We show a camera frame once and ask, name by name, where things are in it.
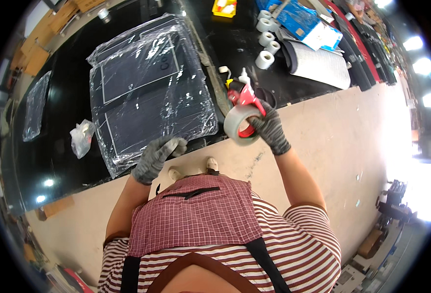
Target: red mat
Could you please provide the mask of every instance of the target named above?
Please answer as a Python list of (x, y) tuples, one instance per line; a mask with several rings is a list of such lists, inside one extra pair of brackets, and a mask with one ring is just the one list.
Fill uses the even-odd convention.
[[(356, 43), (357, 47), (359, 48), (360, 52), (362, 53), (365, 61), (367, 62), (368, 67), (370, 68), (370, 71), (372, 72), (372, 75), (374, 76), (374, 79), (376, 82), (380, 82), (381, 79), (378, 77), (377, 70), (375, 69), (375, 64), (372, 62), (372, 59), (370, 57), (370, 54), (368, 53), (367, 49), (365, 49), (364, 43), (360, 40), (359, 34), (356, 32), (356, 30), (353, 28), (349, 20), (346, 19), (344, 14), (342, 13), (341, 9), (339, 9), (335, 4), (328, 0), (323, 0), (326, 5), (330, 6), (330, 9), (332, 9), (334, 12), (336, 12), (337, 15), (339, 15), (343, 20), (347, 22), (347, 27), (349, 28), (349, 32), (353, 36), (354, 42)], [(336, 29), (339, 29), (338, 25), (336, 24), (336, 21), (333, 21), (331, 23), (332, 26), (334, 26)]]

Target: yellow bin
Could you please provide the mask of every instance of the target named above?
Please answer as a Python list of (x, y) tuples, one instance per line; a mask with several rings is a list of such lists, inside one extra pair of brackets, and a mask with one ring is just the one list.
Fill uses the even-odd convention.
[[(227, 0), (227, 5), (233, 4), (235, 2), (236, 2), (236, 0)], [(235, 16), (237, 14), (237, 6), (235, 6), (235, 9), (230, 14), (218, 12), (217, 9), (218, 9), (217, 0), (214, 0), (214, 5), (212, 6), (212, 14), (213, 15), (232, 18), (233, 16)]]

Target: white shoe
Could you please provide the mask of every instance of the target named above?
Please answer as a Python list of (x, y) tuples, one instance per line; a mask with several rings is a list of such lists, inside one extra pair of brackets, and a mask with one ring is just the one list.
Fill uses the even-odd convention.
[(179, 173), (177, 170), (170, 168), (168, 170), (168, 176), (170, 177), (170, 179), (172, 179), (174, 182), (183, 179), (184, 175), (182, 175), (181, 173)]
[(219, 170), (219, 166), (217, 165), (216, 159), (214, 159), (213, 157), (209, 157), (207, 159), (207, 168), (208, 169), (212, 169), (214, 171), (218, 171)]

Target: white tape roll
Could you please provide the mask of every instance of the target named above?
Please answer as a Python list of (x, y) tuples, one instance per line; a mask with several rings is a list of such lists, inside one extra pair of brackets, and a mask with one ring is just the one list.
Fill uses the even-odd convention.
[(272, 22), (270, 22), (268, 19), (262, 18), (258, 21), (258, 24), (256, 25), (256, 29), (260, 32), (269, 31), (272, 29)]
[(269, 42), (269, 44), (266, 46), (264, 50), (274, 55), (276, 54), (277, 50), (279, 50), (280, 48), (281, 48), (281, 45), (279, 45), (279, 43), (277, 43), (276, 41), (271, 41)]
[(271, 18), (271, 12), (269, 12), (268, 10), (261, 10), (258, 14), (258, 20), (260, 20), (262, 18), (270, 19)]
[(261, 112), (255, 106), (251, 105), (236, 105), (231, 108), (230, 111), (225, 116), (224, 120), (224, 132), (225, 134), (233, 139), (236, 144), (245, 146), (254, 143), (258, 140), (259, 135), (255, 132), (250, 137), (240, 137), (238, 135), (238, 130), (240, 126), (248, 126), (249, 123), (246, 121), (248, 117), (263, 117)]
[(259, 69), (268, 69), (274, 62), (274, 56), (268, 51), (261, 51), (254, 61)]
[(281, 23), (275, 18), (271, 18), (269, 21), (271, 22), (270, 31), (277, 32), (277, 30), (281, 27)]
[(263, 32), (258, 39), (258, 43), (263, 47), (267, 47), (271, 41), (274, 41), (274, 35), (268, 31)]

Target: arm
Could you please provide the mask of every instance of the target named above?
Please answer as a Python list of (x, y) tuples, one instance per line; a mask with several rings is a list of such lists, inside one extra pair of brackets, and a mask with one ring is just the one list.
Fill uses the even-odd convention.
[(134, 177), (129, 176), (109, 217), (105, 239), (118, 233), (121, 237), (129, 237), (132, 211), (148, 201), (149, 192), (150, 185), (139, 183)]
[(291, 148), (285, 154), (274, 156), (274, 158), (281, 173), (284, 189), (290, 204), (298, 205), (309, 202), (326, 210), (326, 203), (320, 188), (307, 168), (302, 164), (294, 149)]
[(271, 147), (290, 204), (308, 202), (326, 210), (320, 188), (284, 136), (279, 114), (265, 101), (261, 104), (266, 117), (263, 120), (251, 118), (249, 122)]
[(151, 141), (131, 172), (106, 226), (106, 236), (129, 237), (132, 212), (149, 199), (150, 185), (157, 178), (169, 155), (178, 157), (186, 151), (186, 140), (164, 136)]
[(346, 6), (349, 8), (351, 13), (355, 16), (358, 22), (362, 23), (362, 14), (360, 14), (352, 4), (346, 2)]

